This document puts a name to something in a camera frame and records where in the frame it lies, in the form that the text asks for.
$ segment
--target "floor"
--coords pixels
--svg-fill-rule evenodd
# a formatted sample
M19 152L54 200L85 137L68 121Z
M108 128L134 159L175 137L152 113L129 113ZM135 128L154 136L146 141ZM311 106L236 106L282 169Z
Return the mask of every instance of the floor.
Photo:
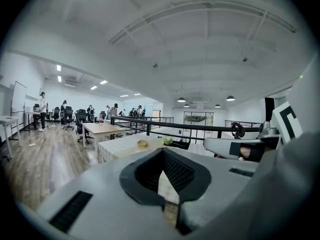
M8 184L15 199L33 210L51 193L99 163L94 140L89 139L84 149L83 142L77 142L76 125L70 125L74 130L47 123L44 132L21 131L22 147L18 141L10 141L13 158L4 166ZM8 154L6 144L0 154Z

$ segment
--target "fluorescent light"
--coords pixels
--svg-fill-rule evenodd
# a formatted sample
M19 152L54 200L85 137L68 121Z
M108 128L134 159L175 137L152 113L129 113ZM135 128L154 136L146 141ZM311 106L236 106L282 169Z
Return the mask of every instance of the fluorescent light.
M186 102L185 98L178 98L178 102Z
M231 95L226 98L227 102L233 102L234 100L235 100L235 97L233 97Z

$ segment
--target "metal railing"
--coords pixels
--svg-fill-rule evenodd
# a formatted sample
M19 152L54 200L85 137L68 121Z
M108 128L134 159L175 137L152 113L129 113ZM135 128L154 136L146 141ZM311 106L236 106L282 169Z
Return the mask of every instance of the metal railing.
M240 124L241 126L246 128L245 130L247 130L247 127L252 128L256 124L261 124L261 122L244 122L244 121L224 120L225 127L231 127L232 123Z
M195 140L195 143L198 141L203 141L205 138L198 137L198 131L203 131L203 136L205 136L206 131L208 132L217 132L217 138L221 138L222 132L232 132L233 130L231 127L220 127L220 126L203 126L203 125L189 125L189 124L178 124L178 123L171 123L168 122L163 122L163 121L153 121L153 120L143 120L143 117L127 117L127 116L111 116L111 125L114 126L119 126L122 128L128 128L126 135L133 135L141 132L146 132L146 135L149 136L150 133L152 134L158 134L158 135L165 135L165 136L170 136L170 137L176 137L176 138L181 138L181 139L188 139L189 142L191 140ZM185 135L176 135L176 134L170 134L170 133L164 133L164 132L156 132L156 131L151 131L152 127L169 127L169 128L178 128L182 130L190 130L189 136ZM196 137L192 137L192 131L196 131ZM246 132L259 132L258 127L246 127L245 128Z

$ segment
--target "air conditioner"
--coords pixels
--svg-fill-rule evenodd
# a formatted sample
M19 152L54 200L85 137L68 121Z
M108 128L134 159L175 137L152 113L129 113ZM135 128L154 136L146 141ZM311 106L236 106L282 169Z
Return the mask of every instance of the air conditioner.
M64 81L64 85L67 87L71 87L71 88L77 87L77 84L75 82L71 82L71 81Z

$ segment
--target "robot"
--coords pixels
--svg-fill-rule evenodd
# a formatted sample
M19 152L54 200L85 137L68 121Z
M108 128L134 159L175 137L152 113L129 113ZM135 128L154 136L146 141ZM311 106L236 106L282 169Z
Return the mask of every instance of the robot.
M98 164L23 215L51 239L262 239L274 236L313 191L320 168L320 72L315 61L257 139L206 139L227 158L160 148ZM241 161L241 145L273 146ZM180 196L175 227L158 195L164 171Z

